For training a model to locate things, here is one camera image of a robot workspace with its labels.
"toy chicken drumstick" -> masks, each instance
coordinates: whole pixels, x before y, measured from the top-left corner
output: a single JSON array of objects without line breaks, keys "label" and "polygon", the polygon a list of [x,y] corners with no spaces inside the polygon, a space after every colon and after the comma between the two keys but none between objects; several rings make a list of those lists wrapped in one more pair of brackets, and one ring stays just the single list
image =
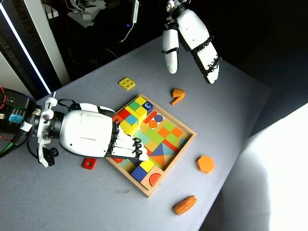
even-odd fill
[{"label": "toy chicken drumstick", "polygon": [[174,89],[172,90],[172,97],[176,98],[171,105],[175,105],[176,103],[180,102],[185,97],[185,92],[181,89]]}]

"robotic hand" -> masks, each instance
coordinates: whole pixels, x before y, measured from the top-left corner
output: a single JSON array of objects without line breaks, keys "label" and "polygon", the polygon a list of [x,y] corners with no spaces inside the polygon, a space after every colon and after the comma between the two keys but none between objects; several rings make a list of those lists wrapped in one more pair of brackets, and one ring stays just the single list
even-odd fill
[{"label": "robotic hand", "polygon": [[[72,104],[68,107],[61,102]],[[68,114],[54,112],[52,107],[57,104],[67,107]],[[55,148],[46,148],[52,138],[59,139],[60,145],[69,153],[85,157],[148,160],[147,150],[141,140],[126,135],[119,121],[112,121],[111,116],[114,114],[110,108],[90,103],[76,103],[70,99],[57,101],[54,92],[45,101],[44,109],[36,109],[20,130],[29,132],[32,126],[37,129],[36,158],[45,167],[54,165],[54,157],[58,155]]]},{"label": "robotic hand", "polygon": [[169,73],[175,74],[178,69],[178,52],[180,32],[181,43],[186,51],[190,51],[204,79],[213,84],[219,73],[221,57],[212,44],[213,36],[200,18],[187,9],[188,0],[169,0],[167,12],[171,15],[167,18],[165,31],[163,32],[163,53]]}]

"green cable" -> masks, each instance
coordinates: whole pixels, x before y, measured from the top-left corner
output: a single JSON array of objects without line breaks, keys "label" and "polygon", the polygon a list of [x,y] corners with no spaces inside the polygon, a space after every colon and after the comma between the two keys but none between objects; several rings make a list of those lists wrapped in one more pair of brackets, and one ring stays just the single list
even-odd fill
[{"label": "green cable", "polygon": [[8,149],[10,149],[14,144],[12,142],[10,142],[1,152],[0,154],[4,153],[5,151],[7,151]]}]

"table surface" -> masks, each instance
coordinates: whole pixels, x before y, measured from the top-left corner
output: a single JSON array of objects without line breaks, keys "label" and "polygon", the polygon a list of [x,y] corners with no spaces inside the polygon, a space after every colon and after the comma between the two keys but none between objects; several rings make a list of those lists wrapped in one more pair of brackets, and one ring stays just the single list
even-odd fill
[{"label": "table surface", "polygon": [[[56,98],[74,99],[115,110],[140,93],[148,96],[197,132],[196,139],[150,198],[106,160],[93,171],[81,167],[84,158],[52,144],[60,155],[48,169],[27,152],[26,146],[0,160],[1,230],[185,230],[196,231],[208,214],[249,135],[270,90],[227,62],[218,81],[207,84],[193,57],[183,48],[179,70],[170,75],[161,53],[162,38],[62,87]],[[126,91],[118,81],[129,77],[136,86]],[[171,106],[171,90],[186,97]],[[65,109],[57,106],[58,111]],[[198,171],[196,160],[208,155],[216,168]],[[177,216],[172,207],[187,196],[197,203]]]}]

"led light strip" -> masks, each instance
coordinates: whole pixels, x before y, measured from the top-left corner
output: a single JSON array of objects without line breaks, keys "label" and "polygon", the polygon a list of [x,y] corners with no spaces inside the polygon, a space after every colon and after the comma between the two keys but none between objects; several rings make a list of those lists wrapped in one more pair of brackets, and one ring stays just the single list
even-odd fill
[{"label": "led light strip", "polygon": [[10,20],[8,14],[6,13],[6,11],[5,11],[5,9],[4,9],[2,3],[0,3],[0,10],[1,10],[2,14],[4,15],[4,18],[6,19],[7,23],[9,24],[9,26],[10,26],[12,32],[14,33],[14,35],[15,35],[17,41],[19,42],[21,48],[23,49],[25,55],[27,56],[28,60],[30,61],[31,65],[32,65],[32,67],[33,67],[33,69],[34,69],[35,72],[37,73],[37,75],[38,75],[40,81],[41,81],[42,84],[44,85],[46,91],[48,92],[48,94],[51,94],[51,91],[49,90],[49,88],[48,88],[47,84],[45,83],[45,81],[44,81],[42,75],[40,74],[40,72],[39,72],[37,66],[34,64],[34,62],[33,62],[32,58],[31,58],[29,52],[27,51],[26,47],[24,46],[23,42],[21,41],[21,39],[20,39],[20,37],[19,37],[19,35],[18,35],[18,33],[17,33],[17,31],[16,31],[16,29],[15,29],[13,23],[11,22],[11,20]]}]

